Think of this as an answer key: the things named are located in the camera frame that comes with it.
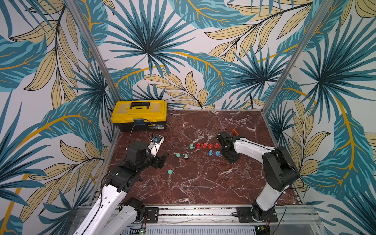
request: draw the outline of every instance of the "yellow toolbox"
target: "yellow toolbox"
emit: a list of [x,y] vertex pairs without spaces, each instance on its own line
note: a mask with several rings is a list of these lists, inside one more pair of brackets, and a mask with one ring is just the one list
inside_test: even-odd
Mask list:
[[133,131],[165,130],[167,102],[164,100],[119,101],[115,105],[111,121],[123,132],[131,131],[135,123]]

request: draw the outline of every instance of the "black cable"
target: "black cable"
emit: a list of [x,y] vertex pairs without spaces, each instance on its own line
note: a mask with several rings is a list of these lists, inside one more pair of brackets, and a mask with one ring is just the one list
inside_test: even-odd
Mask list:
[[301,186],[301,187],[299,187],[299,188],[304,188],[304,186],[305,186],[305,184],[304,184],[304,181],[303,181],[303,179],[299,176],[299,178],[300,178],[300,180],[303,182],[303,186]]
[[227,131],[230,131],[230,130],[228,130],[228,129],[224,129],[224,128],[221,128],[221,129],[218,129],[218,134],[219,134],[219,131],[220,130],[227,130]]
[[135,123],[133,124],[132,129],[131,129],[130,134],[129,134],[128,148],[129,148],[129,145],[130,145],[130,137],[132,136],[133,128],[134,128],[135,125],[136,125],[137,123],[139,123],[140,121],[148,121],[148,122],[150,123],[150,125],[151,125],[151,127],[152,127],[152,137],[151,137],[151,141],[152,141],[152,143],[154,144],[155,149],[157,150],[157,146],[155,145],[155,142],[154,142],[154,140],[153,140],[153,138],[154,138],[154,137],[153,137],[153,134],[154,134],[154,127],[153,127],[152,122],[150,122],[150,121],[147,120],[147,119],[140,119],[140,120],[138,120],[137,122],[135,122]]
[[286,210],[287,210],[287,206],[285,206],[285,205],[276,205],[276,206],[284,206],[284,207],[285,207],[285,211],[283,212],[283,215],[282,215],[281,219],[279,220],[279,223],[278,223],[276,229],[274,230],[274,232],[273,232],[271,235],[273,235],[273,234],[277,231],[277,228],[278,228],[279,225],[281,224],[281,221],[282,221],[282,219],[283,219],[283,216],[285,215]]
[[102,206],[102,189],[103,189],[103,180],[105,179],[106,176],[108,176],[109,173],[107,173],[101,180],[100,182],[100,203],[99,203],[99,206],[98,206],[98,209],[97,209],[97,212],[95,212],[95,215],[93,216],[93,218],[90,220],[90,223],[87,225],[87,227],[85,228],[85,230],[82,232],[82,235],[85,233],[85,231],[88,229],[88,227],[90,226],[91,222],[93,222],[95,216],[97,216],[98,214],[98,211],[99,209],[101,208]]

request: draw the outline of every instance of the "metal vent grille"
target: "metal vent grille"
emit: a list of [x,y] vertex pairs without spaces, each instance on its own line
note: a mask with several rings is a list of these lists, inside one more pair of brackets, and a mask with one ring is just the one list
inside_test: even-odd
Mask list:
[[[133,231],[129,228],[123,231],[121,235],[130,235]],[[203,234],[203,235],[256,235],[253,226],[148,226],[146,234],[153,235],[185,235],[185,234]]]

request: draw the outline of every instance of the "black joint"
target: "black joint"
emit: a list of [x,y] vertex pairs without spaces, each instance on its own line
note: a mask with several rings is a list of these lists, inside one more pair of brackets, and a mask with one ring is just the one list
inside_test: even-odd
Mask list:
[[131,199],[128,199],[128,201],[125,202],[125,205],[131,206],[135,209],[135,211],[137,211],[136,221],[140,221],[144,217],[145,203],[143,203],[142,201],[132,197]]

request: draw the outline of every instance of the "red wire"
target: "red wire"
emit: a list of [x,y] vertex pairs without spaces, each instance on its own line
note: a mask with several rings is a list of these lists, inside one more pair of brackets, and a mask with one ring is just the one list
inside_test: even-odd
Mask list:
[[145,229],[146,229],[146,227],[147,227],[147,225],[146,225],[146,220],[147,220],[147,214],[146,214],[146,218],[145,218]]

